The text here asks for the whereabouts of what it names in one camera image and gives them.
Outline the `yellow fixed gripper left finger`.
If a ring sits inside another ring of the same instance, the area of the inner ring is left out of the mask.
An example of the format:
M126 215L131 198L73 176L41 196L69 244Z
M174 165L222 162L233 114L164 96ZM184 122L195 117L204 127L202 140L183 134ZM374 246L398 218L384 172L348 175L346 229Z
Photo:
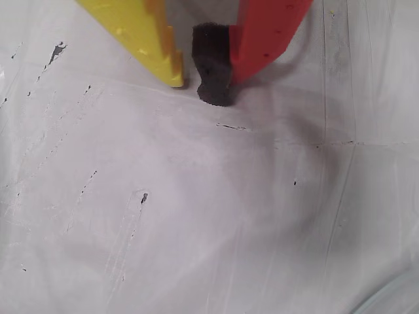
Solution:
M183 54L176 48L164 1L84 0L78 4L157 79L184 85Z

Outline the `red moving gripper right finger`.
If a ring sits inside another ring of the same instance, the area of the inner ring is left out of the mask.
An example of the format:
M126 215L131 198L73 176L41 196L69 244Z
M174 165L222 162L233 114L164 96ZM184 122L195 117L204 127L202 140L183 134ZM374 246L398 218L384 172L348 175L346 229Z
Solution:
M230 87L278 59L287 49L311 0L240 1L232 25L198 24L192 29L192 59L201 83L199 98L211 105L232 105Z

